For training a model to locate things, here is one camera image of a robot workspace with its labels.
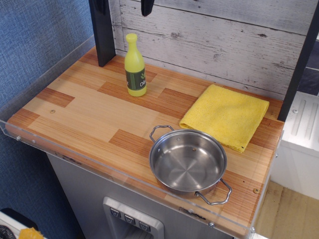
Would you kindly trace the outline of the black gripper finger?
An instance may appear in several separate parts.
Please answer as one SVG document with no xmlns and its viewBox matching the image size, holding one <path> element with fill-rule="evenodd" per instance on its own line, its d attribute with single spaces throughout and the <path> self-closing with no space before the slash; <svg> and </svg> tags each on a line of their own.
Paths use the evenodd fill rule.
<svg viewBox="0 0 319 239">
<path fill-rule="evenodd" d="M 96 11 L 102 15 L 105 14 L 105 1 L 104 0 L 94 0 L 94 5 Z"/>
<path fill-rule="evenodd" d="M 154 0 L 141 0 L 142 16 L 148 16 L 152 12 L 154 2 Z"/>
</svg>

